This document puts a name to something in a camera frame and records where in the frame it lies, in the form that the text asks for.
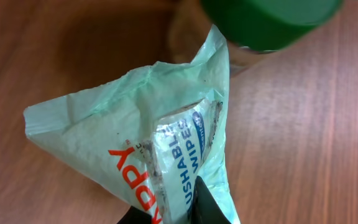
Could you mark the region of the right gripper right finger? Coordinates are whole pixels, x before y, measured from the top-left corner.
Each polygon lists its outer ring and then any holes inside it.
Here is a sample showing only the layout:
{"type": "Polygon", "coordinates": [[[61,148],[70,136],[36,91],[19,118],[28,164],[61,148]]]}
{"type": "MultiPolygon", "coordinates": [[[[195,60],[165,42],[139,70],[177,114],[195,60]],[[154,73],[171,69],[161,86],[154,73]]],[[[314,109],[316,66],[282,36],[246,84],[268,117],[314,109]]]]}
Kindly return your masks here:
{"type": "Polygon", "coordinates": [[[200,176],[195,180],[191,224],[230,224],[200,176]]]}

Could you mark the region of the green lid plastic jar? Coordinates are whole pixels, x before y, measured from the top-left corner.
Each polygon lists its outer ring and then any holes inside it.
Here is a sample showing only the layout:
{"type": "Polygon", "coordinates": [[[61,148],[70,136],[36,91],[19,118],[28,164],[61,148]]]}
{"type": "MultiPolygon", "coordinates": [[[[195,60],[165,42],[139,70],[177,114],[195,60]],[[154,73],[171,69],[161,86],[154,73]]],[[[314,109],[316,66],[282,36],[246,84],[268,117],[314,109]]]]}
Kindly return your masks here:
{"type": "Polygon", "coordinates": [[[330,20],[342,0],[200,0],[225,36],[230,76],[291,46],[330,20]]]}

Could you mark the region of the light teal tissue pack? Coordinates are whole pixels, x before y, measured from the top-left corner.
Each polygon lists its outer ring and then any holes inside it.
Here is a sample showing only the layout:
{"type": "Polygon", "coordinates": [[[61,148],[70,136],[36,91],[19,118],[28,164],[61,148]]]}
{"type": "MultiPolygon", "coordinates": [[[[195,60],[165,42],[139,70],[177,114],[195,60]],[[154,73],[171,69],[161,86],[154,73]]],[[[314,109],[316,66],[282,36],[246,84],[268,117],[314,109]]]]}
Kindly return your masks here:
{"type": "Polygon", "coordinates": [[[201,178],[238,223],[225,165],[229,52],[212,26],[190,63],[157,62],[24,110],[25,135],[153,223],[189,223],[201,178]]]}

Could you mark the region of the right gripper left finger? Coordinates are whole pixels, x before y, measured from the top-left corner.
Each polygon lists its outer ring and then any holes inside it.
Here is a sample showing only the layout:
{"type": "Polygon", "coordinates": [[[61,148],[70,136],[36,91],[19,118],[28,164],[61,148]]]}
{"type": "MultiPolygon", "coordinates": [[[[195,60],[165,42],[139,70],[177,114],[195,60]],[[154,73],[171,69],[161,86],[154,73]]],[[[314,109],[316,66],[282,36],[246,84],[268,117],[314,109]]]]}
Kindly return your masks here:
{"type": "Polygon", "coordinates": [[[130,207],[117,224],[151,224],[152,216],[135,207],[130,207]]]}

